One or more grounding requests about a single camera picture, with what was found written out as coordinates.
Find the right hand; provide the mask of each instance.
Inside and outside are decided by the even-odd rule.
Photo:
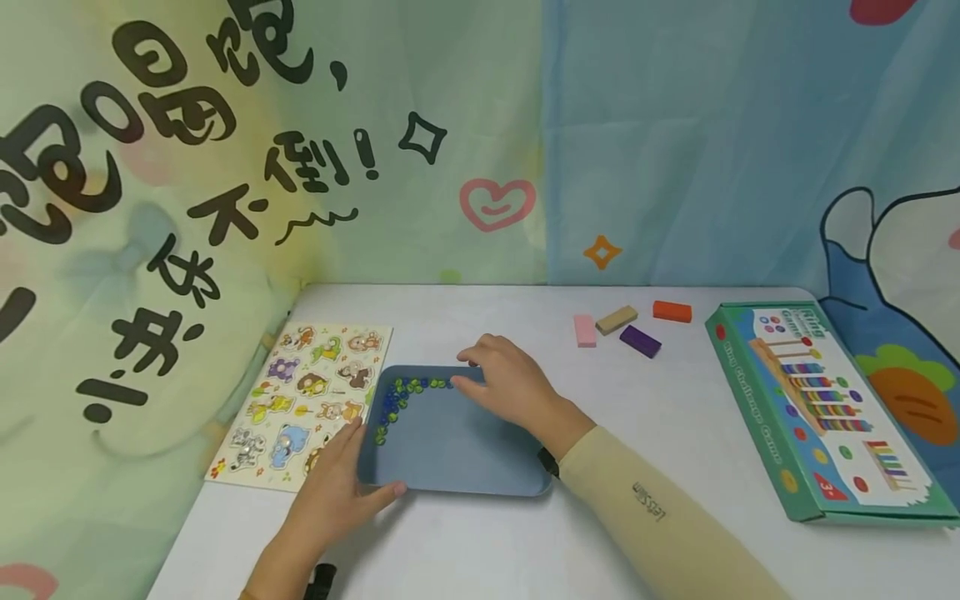
[[[457,360],[483,370],[487,384],[455,375],[453,385],[464,396],[498,417],[530,431],[562,399],[529,354],[503,336],[485,333]]]

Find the pink block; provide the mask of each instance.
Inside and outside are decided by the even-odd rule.
[[[573,330],[577,332],[577,348],[596,348],[597,332],[590,315],[573,315]]]

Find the orange block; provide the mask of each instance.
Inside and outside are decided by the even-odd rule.
[[[689,304],[657,300],[654,302],[654,318],[679,323],[690,323],[693,321],[693,308],[690,307]]]

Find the wooden block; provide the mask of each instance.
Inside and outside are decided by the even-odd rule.
[[[633,325],[620,332],[620,341],[648,358],[657,356],[662,344]]]
[[[610,335],[623,325],[636,319],[636,311],[632,306],[624,306],[620,310],[607,315],[600,321],[597,321],[597,331],[604,335]]]
[[[577,348],[596,348],[597,333],[593,330],[593,317],[573,315],[573,330],[577,333]]]
[[[678,323],[690,323],[693,321],[693,308],[689,304],[657,300],[654,302],[654,318]]]

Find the blue tray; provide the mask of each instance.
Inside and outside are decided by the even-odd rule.
[[[402,480],[411,490],[510,496],[546,492],[551,477],[537,458],[540,443],[447,387],[453,375],[483,382],[483,372],[469,367],[395,365],[380,374],[357,465],[360,482]],[[410,382],[405,394],[396,391],[398,379],[401,386]],[[415,380],[423,382],[420,391]]]

